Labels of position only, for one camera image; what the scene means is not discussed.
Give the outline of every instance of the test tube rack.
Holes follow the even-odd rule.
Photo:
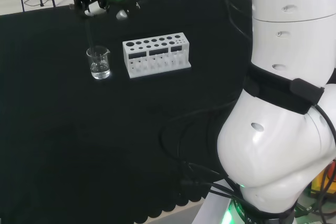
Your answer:
[[[189,42],[183,33],[122,43],[130,78],[190,68]]]

